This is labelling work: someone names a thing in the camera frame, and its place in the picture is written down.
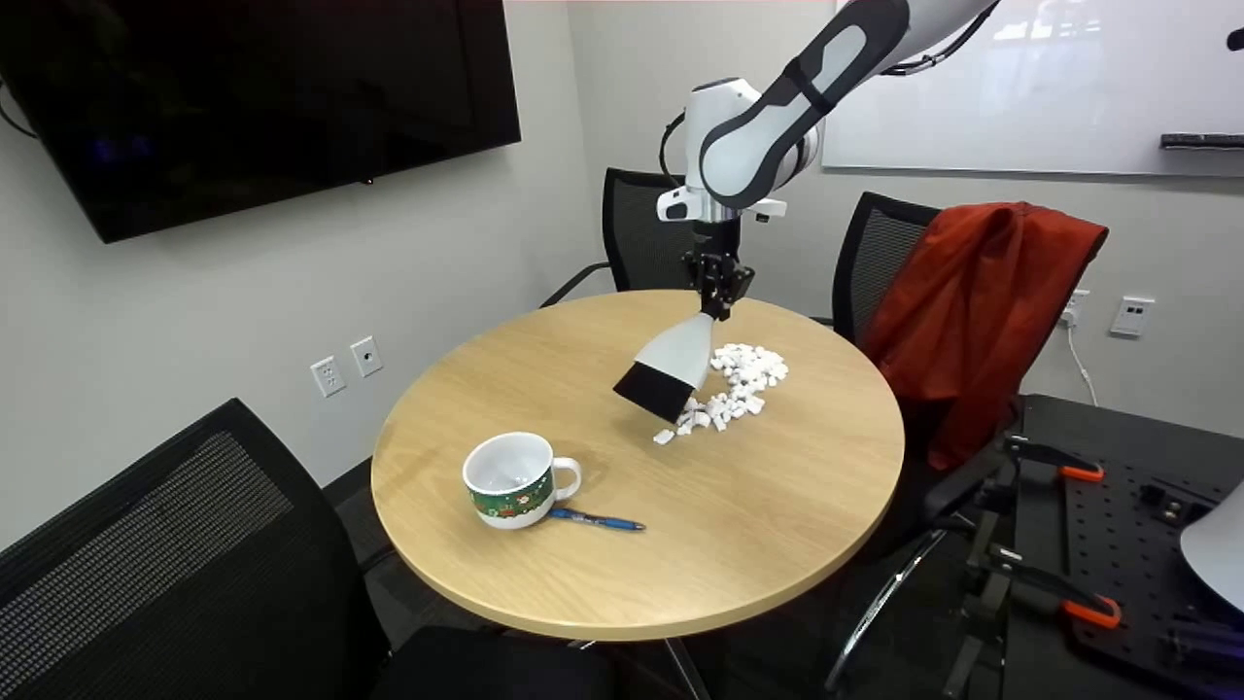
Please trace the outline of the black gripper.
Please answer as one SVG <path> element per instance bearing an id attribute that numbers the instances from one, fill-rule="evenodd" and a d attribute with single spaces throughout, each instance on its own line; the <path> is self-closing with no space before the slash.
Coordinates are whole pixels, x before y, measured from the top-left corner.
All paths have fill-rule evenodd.
<path id="1" fill-rule="evenodd" d="M 697 240 L 686 258 L 686 268 L 700 297 L 700 311 L 710 320 L 726 320 L 753 280 L 753 268 L 737 262 L 737 227 L 697 222 L 692 234 Z"/>

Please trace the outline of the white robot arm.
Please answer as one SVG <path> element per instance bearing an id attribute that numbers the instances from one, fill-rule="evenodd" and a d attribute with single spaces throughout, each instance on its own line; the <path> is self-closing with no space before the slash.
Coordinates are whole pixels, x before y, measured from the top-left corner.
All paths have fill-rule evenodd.
<path id="1" fill-rule="evenodd" d="M 686 181 L 656 197 L 660 222 L 710 234 L 690 258 L 690 280 L 708 320 L 726 320 L 753 271 L 737 262 L 737 218 L 769 210 L 805 163 L 814 127 L 868 78 L 905 78 L 955 54 L 1001 0 L 844 0 L 785 71 L 753 91 L 719 78 L 686 110 Z"/>

